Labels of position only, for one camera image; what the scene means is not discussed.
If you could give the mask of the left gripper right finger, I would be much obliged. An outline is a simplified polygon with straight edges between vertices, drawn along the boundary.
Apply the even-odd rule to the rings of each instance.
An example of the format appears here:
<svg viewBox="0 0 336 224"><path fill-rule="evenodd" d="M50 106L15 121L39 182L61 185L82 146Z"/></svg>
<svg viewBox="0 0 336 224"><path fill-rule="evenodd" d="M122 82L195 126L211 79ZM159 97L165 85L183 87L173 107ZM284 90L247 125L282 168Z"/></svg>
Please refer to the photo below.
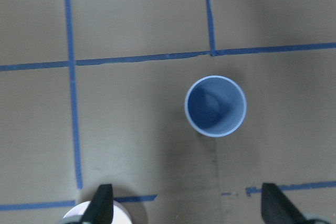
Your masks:
<svg viewBox="0 0 336 224"><path fill-rule="evenodd" d="M264 223L310 223L274 183L261 188L261 217Z"/></svg>

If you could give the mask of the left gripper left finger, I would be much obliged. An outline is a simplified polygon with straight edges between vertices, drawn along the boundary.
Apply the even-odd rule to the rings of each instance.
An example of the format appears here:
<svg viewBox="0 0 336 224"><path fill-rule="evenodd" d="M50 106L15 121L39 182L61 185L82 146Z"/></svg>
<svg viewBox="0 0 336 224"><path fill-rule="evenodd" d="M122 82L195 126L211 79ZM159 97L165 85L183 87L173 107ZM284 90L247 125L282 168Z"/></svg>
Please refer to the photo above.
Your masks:
<svg viewBox="0 0 336 224"><path fill-rule="evenodd" d="M89 206L81 217L81 223L106 223L113 221L113 189L111 184L98 187Z"/></svg>

